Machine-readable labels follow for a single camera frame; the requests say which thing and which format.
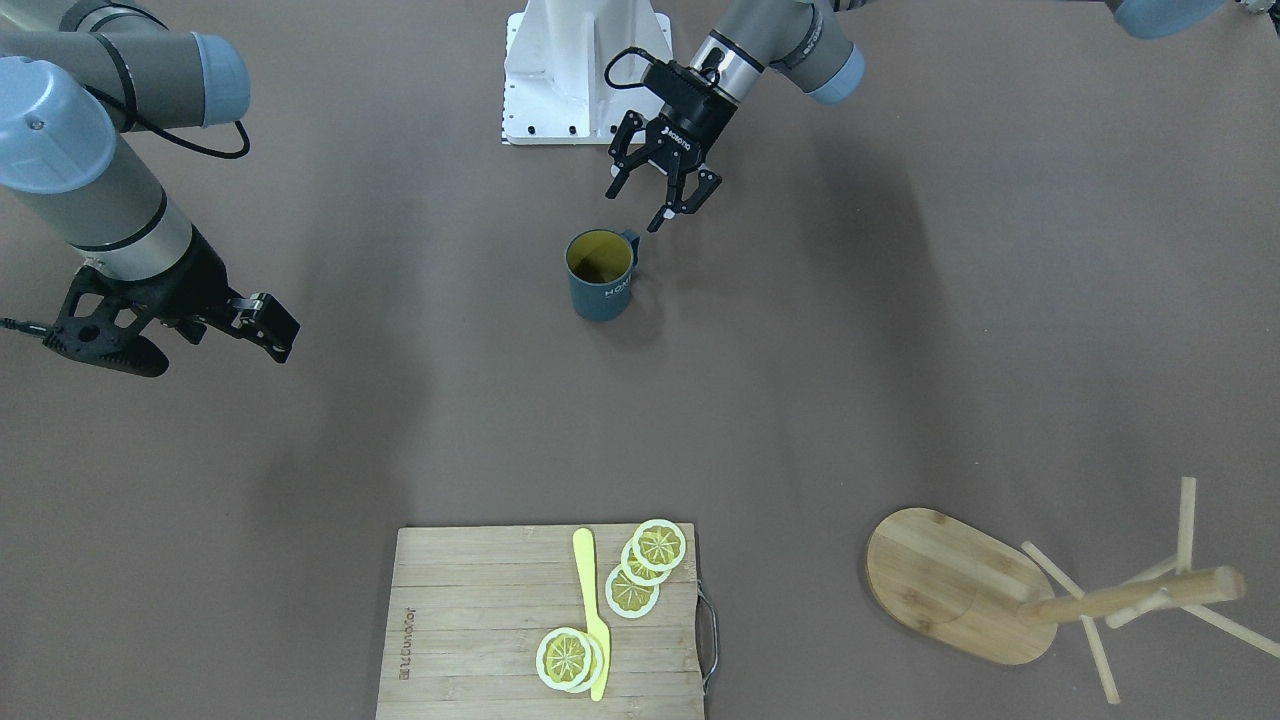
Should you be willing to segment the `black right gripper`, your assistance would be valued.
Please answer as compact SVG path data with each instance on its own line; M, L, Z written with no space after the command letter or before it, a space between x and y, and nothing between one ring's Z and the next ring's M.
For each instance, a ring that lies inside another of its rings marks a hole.
M140 283L140 306L198 345L209 328L237 340L248 340L284 364L300 333L300 323L270 293L239 299L228 284L220 256L196 228L179 261L161 275Z

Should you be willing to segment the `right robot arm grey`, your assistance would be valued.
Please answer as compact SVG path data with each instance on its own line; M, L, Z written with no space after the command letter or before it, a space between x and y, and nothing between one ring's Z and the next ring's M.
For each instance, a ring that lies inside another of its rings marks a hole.
M300 323L243 296L223 260L128 145L147 131L206 156L184 128L241 126L250 73L216 35L170 29L136 1L5 1L1 178L81 256L58 319L4 319L73 361L161 375L151 322L200 343L207 329L284 363Z

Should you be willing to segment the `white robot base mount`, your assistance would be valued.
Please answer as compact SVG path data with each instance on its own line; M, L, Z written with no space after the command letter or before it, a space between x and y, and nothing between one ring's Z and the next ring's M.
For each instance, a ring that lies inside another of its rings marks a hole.
M655 117L663 102L639 81L648 64L673 56L671 20L649 1L530 1L506 23L500 137L509 145L608 145L626 111Z

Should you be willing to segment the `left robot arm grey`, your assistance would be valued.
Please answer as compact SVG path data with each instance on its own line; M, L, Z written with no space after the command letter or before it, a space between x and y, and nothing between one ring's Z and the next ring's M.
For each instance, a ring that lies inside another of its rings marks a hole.
M774 70L815 102L833 105L861 83L867 61L836 17L860 1L732 1L689 64L626 47L604 70L616 90L644 88L662 101L653 118L628 110L608 154L616 199L630 176L654 167L666 197L648 224L694 214L721 186L707 159L759 78Z

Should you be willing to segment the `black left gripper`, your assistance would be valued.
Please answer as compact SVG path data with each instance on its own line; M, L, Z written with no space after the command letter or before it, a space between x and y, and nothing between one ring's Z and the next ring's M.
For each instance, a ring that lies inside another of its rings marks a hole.
M652 60L641 85L664 101L660 113L648 120L627 110L618 123L609 146L612 182L605 197L616 199L641 164L662 170L668 178L667 197L646 225L650 233L676 215L696 213L723 181L707 167L708 152L737 110L736 101L722 90L723 78L712 60L700 67ZM632 149L641 132L645 140ZM690 178L696 187L686 193Z

